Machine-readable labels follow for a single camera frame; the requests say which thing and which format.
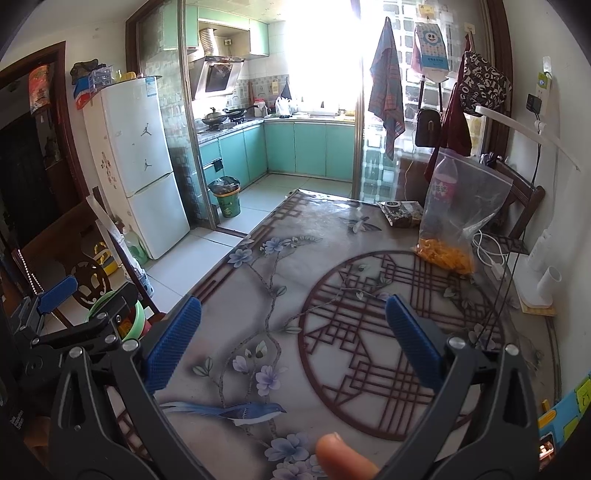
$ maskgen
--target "freezer door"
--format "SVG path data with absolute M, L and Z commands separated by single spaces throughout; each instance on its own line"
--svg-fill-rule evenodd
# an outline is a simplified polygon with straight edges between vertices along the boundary
M 131 197 L 173 170 L 156 78 L 118 83 L 102 90 L 101 96 L 121 184 Z
M 173 174 L 158 179 L 129 199 L 129 207 L 150 258 L 162 257 L 189 232 Z

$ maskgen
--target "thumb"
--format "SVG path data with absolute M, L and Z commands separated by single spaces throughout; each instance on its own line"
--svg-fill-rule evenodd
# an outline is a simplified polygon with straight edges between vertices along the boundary
M 379 468 L 349 447 L 338 433 L 316 443 L 316 456 L 330 480 L 371 480 Z

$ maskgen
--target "blue bird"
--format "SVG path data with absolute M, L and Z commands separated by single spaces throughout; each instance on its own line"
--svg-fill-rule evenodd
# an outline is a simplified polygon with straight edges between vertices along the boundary
M 187 412 L 196 413 L 206 417 L 217 417 L 219 419 L 229 419 L 237 427 L 240 425 L 254 425 L 263 421 L 271 420 L 281 413 L 286 413 L 283 407 L 278 403 L 241 403 L 233 407 L 220 408 L 209 407 L 207 405 L 197 405 L 185 401 L 173 401 L 163 403 L 160 408 L 165 413 L 168 412 Z

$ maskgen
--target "tile floor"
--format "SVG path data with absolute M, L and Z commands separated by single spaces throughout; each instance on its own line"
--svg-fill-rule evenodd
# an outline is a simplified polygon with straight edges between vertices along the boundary
M 250 233 L 294 189 L 312 190 L 350 197 L 351 183 L 311 179 L 292 175 L 269 174 L 247 187 L 240 194 L 240 215 L 223 219 L 220 226 Z M 241 237 L 205 228 L 191 230 L 177 245 L 158 260 L 145 265 L 152 286 L 152 299 L 162 312 L 168 312 L 217 262 L 241 241 Z M 120 268 L 109 277 L 113 289 L 123 285 L 125 277 Z M 73 323 L 83 322 L 87 311 L 73 299 L 68 299 L 61 311 Z M 46 332 L 61 329 L 61 323 L 49 318 Z

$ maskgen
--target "refrigerator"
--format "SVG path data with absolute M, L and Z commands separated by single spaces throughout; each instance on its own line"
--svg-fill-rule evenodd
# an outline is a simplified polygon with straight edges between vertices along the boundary
M 100 186 L 111 212 L 157 259 L 189 231 L 160 114 L 155 77 L 117 83 L 83 108 Z

